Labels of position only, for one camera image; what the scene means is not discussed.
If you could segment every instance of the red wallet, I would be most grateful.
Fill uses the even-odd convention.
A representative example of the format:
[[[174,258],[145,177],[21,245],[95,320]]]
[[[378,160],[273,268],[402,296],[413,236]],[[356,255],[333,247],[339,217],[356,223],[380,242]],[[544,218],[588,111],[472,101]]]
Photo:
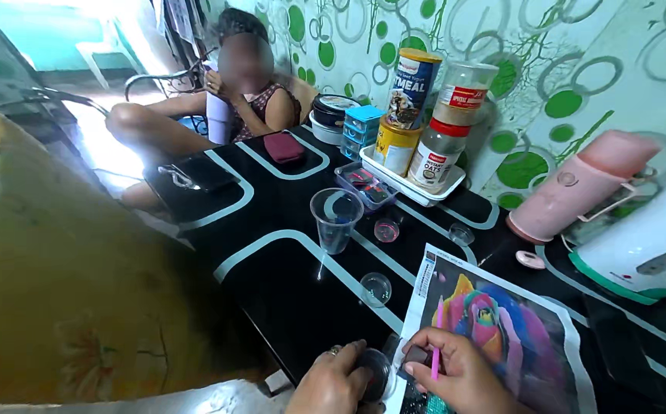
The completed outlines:
[[[298,160],[305,149],[289,133],[273,133],[264,137],[264,148],[277,164]]]

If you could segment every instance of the floor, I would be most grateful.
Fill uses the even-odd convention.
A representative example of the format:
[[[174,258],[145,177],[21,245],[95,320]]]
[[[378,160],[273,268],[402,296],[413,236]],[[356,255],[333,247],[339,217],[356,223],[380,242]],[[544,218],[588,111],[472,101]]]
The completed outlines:
[[[110,110],[113,105],[125,102],[124,82],[133,71],[107,71],[106,79],[110,89],[100,87],[89,71],[50,72],[43,75],[46,86],[89,97],[100,106]],[[131,102],[147,105],[161,101],[162,92],[150,80],[137,82],[131,88]],[[82,132],[82,141],[75,142],[86,164],[93,170],[100,183],[113,198],[120,198],[124,189],[141,181],[144,164],[129,148],[120,144],[106,129],[105,117],[97,110],[74,102],[64,102],[68,110],[77,118]],[[170,237],[177,238],[179,229],[145,212],[136,214],[150,227]]]

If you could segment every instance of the white bowl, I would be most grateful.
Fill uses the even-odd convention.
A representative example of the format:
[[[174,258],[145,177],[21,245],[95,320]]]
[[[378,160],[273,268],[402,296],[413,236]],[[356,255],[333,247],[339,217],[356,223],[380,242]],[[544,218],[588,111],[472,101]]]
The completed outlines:
[[[312,111],[310,111],[310,123],[312,123],[312,135],[317,139],[326,144],[340,146],[340,142],[343,139],[343,127],[331,128],[319,124],[315,120],[315,116],[312,115]]]

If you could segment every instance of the girl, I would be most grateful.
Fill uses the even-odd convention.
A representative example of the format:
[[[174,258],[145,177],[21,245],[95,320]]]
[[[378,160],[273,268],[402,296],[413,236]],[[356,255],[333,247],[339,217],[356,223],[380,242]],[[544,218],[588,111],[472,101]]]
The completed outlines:
[[[175,119],[205,114],[206,94],[214,94],[234,109],[233,142],[293,127],[300,122],[300,102],[282,85],[271,81],[271,52],[267,30],[258,18],[229,8],[218,18],[219,65],[233,76],[221,80],[206,73],[206,91],[185,94],[151,105],[120,103],[111,109],[106,127],[122,144],[132,148],[147,166],[169,164],[177,158],[216,147],[207,138]],[[126,189],[122,202],[135,209],[152,210],[158,198],[148,184]]]

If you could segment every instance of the smartphone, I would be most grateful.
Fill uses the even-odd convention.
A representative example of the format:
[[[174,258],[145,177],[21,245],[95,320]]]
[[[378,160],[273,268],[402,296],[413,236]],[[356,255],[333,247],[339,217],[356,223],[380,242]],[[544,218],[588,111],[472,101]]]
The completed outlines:
[[[237,183],[236,177],[206,155],[193,155],[172,164],[191,179],[204,192],[212,192],[228,184]]]

